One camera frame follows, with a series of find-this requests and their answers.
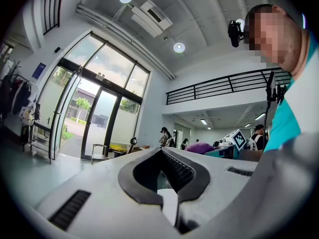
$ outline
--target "black slot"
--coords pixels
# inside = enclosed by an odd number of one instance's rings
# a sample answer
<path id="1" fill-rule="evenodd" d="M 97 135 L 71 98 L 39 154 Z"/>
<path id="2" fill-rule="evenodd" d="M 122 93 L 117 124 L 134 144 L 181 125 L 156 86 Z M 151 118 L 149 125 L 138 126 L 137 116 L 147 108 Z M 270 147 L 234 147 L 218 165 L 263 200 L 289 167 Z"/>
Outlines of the black slot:
<path id="1" fill-rule="evenodd" d="M 161 22 L 161 19 L 160 19 L 160 18 L 155 14 L 155 12 L 153 12 L 151 9 L 148 10 L 148 13 L 149 13 L 150 15 L 152 15 L 152 16 L 154 17 L 154 19 L 156 19 L 156 21 L 157 21 L 158 23 Z"/>
<path id="2" fill-rule="evenodd" d="M 68 201 L 49 219 L 51 223 L 62 230 L 67 230 L 75 216 L 90 196 L 90 192 L 78 190 Z"/>
<path id="3" fill-rule="evenodd" d="M 228 172 L 232 172 L 232 173 L 237 173 L 237 174 L 240 174 L 240 175 L 244 175 L 244 176 L 252 176 L 253 175 L 253 172 L 252 171 L 247 171 L 247 170 L 242 170 L 242 169 L 237 169 L 235 167 L 229 167 L 227 169 Z"/>

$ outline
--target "teal shirt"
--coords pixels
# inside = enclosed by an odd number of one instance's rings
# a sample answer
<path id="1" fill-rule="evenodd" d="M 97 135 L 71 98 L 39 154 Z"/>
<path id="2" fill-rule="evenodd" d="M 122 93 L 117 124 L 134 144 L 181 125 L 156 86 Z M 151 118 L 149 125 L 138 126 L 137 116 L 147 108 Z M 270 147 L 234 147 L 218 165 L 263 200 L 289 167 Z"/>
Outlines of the teal shirt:
<path id="1" fill-rule="evenodd" d="M 318 43 L 316 37 L 313 33 L 310 33 L 310 46 L 307 63 L 310 61 L 317 46 Z M 287 86 L 287 89 L 289 89 L 293 84 L 294 80 L 292 78 L 290 84 Z M 270 138 L 264 151 L 278 149 L 284 142 L 295 138 L 300 133 L 301 130 L 295 115 L 287 101 L 284 99 L 283 102 L 277 107 L 275 117 L 273 119 L 273 129 L 270 132 Z"/>

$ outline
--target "tree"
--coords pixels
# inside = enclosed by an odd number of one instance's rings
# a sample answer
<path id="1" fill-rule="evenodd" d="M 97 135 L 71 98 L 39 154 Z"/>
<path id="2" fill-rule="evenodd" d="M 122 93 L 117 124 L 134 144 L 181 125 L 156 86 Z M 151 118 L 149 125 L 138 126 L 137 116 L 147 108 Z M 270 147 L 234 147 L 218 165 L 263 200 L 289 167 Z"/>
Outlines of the tree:
<path id="1" fill-rule="evenodd" d="M 71 73 L 63 68 L 59 68 L 53 75 L 52 81 L 62 87 L 65 87 L 69 79 L 71 78 Z"/>
<path id="2" fill-rule="evenodd" d="M 78 98 L 76 100 L 76 104 L 79 106 L 79 110 L 78 110 L 78 112 L 76 114 L 76 122 L 78 122 L 82 110 L 90 109 L 91 105 L 89 103 L 89 100 L 87 100 L 86 98 Z"/>
<path id="3" fill-rule="evenodd" d="M 125 110 L 129 113 L 136 113 L 137 112 L 138 105 L 126 98 L 122 98 L 120 109 Z"/>

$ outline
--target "sky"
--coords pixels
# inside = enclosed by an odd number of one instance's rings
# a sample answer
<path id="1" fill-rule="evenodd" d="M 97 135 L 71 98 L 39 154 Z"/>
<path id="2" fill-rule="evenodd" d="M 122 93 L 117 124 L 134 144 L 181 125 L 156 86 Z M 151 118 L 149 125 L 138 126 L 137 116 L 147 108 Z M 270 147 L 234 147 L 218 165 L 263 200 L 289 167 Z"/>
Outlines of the sky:
<path id="1" fill-rule="evenodd" d="M 93 38 L 92 36 L 84 39 L 74 50 L 67 54 L 66 58 L 79 64 L 84 65 L 91 55 L 101 47 L 103 43 Z M 133 67 L 133 62 L 123 57 L 121 54 L 112 48 L 103 47 L 92 61 L 86 66 L 92 72 L 104 75 L 104 78 L 124 86 L 125 81 Z M 146 83 L 147 74 L 138 67 L 134 68 L 132 76 L 129 80 L 127 89 L 135 91 L 139 96 L 142 96 L 144 85 Z M 96 94 L 99 86 L 89 81 L 81 81 L 79 88 L 84 89 L 92 94 Z"/>

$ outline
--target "black cable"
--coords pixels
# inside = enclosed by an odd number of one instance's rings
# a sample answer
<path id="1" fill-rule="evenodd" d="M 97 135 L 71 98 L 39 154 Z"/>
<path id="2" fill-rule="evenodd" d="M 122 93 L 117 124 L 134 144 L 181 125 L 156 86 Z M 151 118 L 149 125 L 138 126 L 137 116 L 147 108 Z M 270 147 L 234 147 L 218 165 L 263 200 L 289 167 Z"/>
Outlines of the black cable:
<path id="1" fill-rule="evenodd" d="M 264 119 L 264 134 L 263 134 L 263 152 L 265 150 L 265 138 L 266 138 L 266 122 L 267 122 L 267 115 L 268 115 L 268 110 L 270 108 L 270 104 L 271 102 L 268 101 L 267 102 L 267 108 L 266 108 L 266 112 L 265 112 L 265 119 Z"/>

